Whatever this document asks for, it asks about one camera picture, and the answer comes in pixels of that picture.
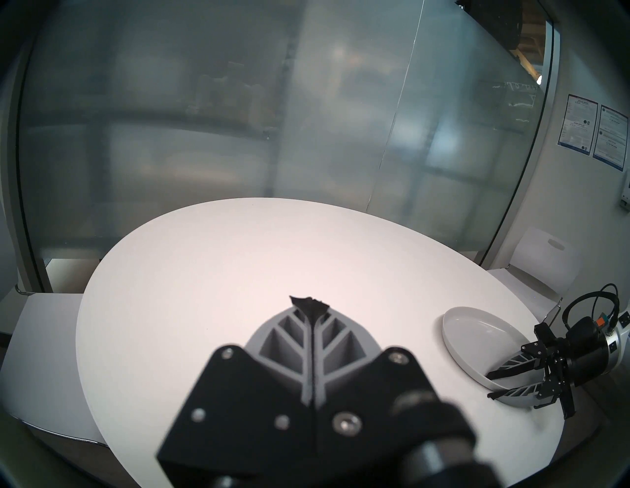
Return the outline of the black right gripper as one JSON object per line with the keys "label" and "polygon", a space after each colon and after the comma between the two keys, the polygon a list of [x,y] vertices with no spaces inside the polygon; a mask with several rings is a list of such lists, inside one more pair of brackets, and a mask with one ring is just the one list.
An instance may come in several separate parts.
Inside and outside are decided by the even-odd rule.
{"label": "black right gripper", "polygon": [[569,419],[576,412],[572,388],[602,375],[609,365],[607,340],[594,322],[576,323],[564,338],[556,337],[545,323],[536,325],[534,333],[537,346],[522,346],[518,354],[489,371],[486,378],[497,381],[543,369],[544,380],[490,392],[487,398],[499,402],[542,402],[534,409],[558,400],[564,419]]}

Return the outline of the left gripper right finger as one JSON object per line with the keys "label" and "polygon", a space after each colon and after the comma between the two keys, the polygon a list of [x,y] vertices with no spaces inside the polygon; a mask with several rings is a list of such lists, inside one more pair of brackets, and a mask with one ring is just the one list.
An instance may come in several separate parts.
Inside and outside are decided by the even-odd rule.
{"label": "left gripper right finger", "polygon": [[414,356],[314,301],[316,444],[422,444],[442,436],[442,402]]}

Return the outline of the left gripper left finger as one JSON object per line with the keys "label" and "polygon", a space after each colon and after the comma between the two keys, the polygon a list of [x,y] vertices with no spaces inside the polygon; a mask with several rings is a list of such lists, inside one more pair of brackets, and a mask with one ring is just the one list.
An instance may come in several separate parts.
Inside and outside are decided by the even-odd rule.
{"label": "left gripper left finger", "polygon": [[310,453],[315,300],[290,300],[212,353],[157,452],[173,487],[235,487]]}

